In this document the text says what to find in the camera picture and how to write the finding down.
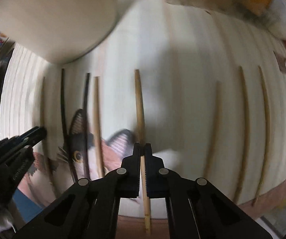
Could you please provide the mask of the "long bamboo chopstick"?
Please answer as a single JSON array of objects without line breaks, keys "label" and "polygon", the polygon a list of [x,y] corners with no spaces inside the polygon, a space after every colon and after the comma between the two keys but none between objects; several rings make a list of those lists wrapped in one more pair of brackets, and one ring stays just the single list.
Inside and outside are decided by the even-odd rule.
[{"label": "long bamboo chopstick", "polygon": [[252,206],[255,206],[260,197],[263,184],[266,179],[266,173],[268,170],[268,162],[270,159],[270,145],[271,145],[271,114],[270,114],[270,103],[268,101],[268,92],[266,87],[266,81],[264,73],[261,66],[258,66],[259,76],[260,76],[260,85],[264,100],[264,114],[265,114],[265,145],[264,145],[264,158],[261,167],[260,179],[257,185],[257,190],[255,192],[255,197],[252,200]]},{"label": "long bamboo chopstick", "polygon": [[242,101],[243,101],[243,146],[242,146],[241,167],[238,175],[236,191],[234,193],[234,198],[233,198],[233,202],[236,205],[239,203],[239,199],[241,196],[245,180],[247,158],[249,153],[249,135],[250,135],[249,102],[248,102],[248,90],[246,86],[246,78],[243,68],[239,66],[238,69],[241,82]]}]

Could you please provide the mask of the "wooden chopstick white tip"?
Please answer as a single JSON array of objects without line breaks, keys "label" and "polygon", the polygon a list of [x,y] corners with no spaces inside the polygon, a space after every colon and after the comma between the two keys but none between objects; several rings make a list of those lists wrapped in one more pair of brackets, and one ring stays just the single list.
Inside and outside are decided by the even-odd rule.
[{"label": "wooden chopstick white tip", "polygon": [[215,153],[218,147],[219,129],[221,123],[221,111],[222,111],[222,83],[216,82],[215,85],[215,109],[213,117],[213,125],[211,132],[210,145],[206,155],[206,164],[204,167],[204,177],[208,179],[210,177],[211,169],[214,162]]}]

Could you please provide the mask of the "wooden chopstick blue tip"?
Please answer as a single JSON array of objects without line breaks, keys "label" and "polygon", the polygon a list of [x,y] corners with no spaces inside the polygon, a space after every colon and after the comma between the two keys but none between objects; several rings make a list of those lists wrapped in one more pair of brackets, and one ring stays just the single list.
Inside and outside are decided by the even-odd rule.
[{"label": "wooden chopstick blue tip", "polygon": [[96,164],[99,178],[105,176],[102,139],[101,139],[101,122],[100,122],[100,95],[99,95],[99,77],[94,77],[94,99],[93,99],[93,126],[94,142],[96,152]]}]

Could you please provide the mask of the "light wooden chopstick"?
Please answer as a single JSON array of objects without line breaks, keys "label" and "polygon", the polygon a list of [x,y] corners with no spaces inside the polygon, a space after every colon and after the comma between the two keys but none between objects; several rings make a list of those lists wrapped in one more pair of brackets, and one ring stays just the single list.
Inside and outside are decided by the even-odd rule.
[{"label": "light wooden chopstick", "polygon": [[43,157],[44,157],[43,162],[44,162],[44,168],[45,168],[46,174],[49,178],[49,183],[50,183],[52,192],[54,193],[54,197],[57,199],[59,197],[59,191],[55,184],[53,169],[52,169],[51,160],[49,157],[48,141],[47,141],[48,132],[47,132],[46,125],[45,125],[45,112],[46,112],[45,78],[43,77],[42,84],[41,84],[41,91],[40,91],[40,124],[46,130],[46,136],[42,140],[42,150],[43,150]]}]

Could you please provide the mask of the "striped cat tablecloth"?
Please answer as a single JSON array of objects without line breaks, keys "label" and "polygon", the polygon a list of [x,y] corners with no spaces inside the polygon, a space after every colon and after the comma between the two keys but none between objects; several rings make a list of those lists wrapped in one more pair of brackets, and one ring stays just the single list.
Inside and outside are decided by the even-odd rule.
[{"label": "striped cat tablecloth", "polygon": [[[138,137],[134,71],[140,70],[146,141],[165,165],[187,179],[204,177],[210,145],[215,85],[222,83],[218,147],[209,181],[233,200],[241,167],[243,101],[238,67],[244,70],[249,102],[249,153],[237,204],[260,218],[286,199],[286,74],[274,51],[286,57],[286,25],[271,9],[260,18],[236,18],[212,9],[166,0],[114,0],[118,13],[112,31],[78,59],[53,64],[15,42],[1,97],[0,135],[22,134],[40,124],[40,91],[45,78],[48,151],[59,194],[72,184],[63,154],[60,94],[66,126],[75,143],[74,163],[84,176],[80,148],[86,74],[90,73],[88,135],[94,135],[94,77],[99,77],[104,170],[118,168]],[[258,66],[270,103],[271,145],[266,179],[255,206],[265,145],[264,100]],[[35,164],[18,188],[41,207],[54,201],[43,162],[42,143]]]}]

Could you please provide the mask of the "beige ribbed utensil canister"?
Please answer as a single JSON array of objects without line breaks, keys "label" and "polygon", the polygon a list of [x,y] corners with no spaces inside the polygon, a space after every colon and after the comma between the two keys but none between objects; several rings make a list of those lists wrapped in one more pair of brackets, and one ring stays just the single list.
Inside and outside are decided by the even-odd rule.
[{"label": "beige ribbed utensil canister", "polygon": [[95,48],[117,20],[114,0],[0,0],[0,32],[53,64]]}]

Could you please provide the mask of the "brown card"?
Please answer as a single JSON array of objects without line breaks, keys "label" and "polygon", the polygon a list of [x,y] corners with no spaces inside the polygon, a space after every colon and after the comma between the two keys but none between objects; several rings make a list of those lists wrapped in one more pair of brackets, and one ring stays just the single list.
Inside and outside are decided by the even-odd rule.
[{"label": "brown card", "polygon": [[285,65],[286,57],[282,56],[281,54],[279,54],[275,51],[273,53],[274,53],[275,58],[277,60],[280,72],[282,72],[283,74],[286,74],[286,65]]}]

